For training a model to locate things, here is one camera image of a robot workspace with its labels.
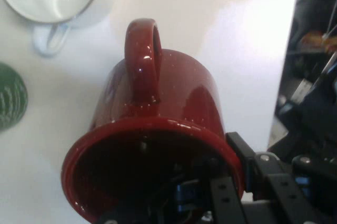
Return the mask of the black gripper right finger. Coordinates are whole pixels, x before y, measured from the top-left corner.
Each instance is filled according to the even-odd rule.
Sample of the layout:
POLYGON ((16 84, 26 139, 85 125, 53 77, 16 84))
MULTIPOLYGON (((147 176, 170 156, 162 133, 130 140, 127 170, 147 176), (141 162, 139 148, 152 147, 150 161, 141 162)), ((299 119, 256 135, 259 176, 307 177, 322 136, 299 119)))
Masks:
POLYGON ((274 153, 254 152, 236 132, 226 134, 253 194, 243 203, 246 223, 336 223, 336 166, 308 155, 290 165, 274 153))

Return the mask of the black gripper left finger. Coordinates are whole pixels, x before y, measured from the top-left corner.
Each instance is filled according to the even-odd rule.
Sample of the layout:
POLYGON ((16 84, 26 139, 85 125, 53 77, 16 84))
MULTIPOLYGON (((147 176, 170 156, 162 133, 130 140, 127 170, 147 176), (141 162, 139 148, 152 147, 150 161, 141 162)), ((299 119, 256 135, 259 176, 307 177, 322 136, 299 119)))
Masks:
POLYGON ((230 164, 218 154, 174 155, 173 223, 245 223, 230 164))

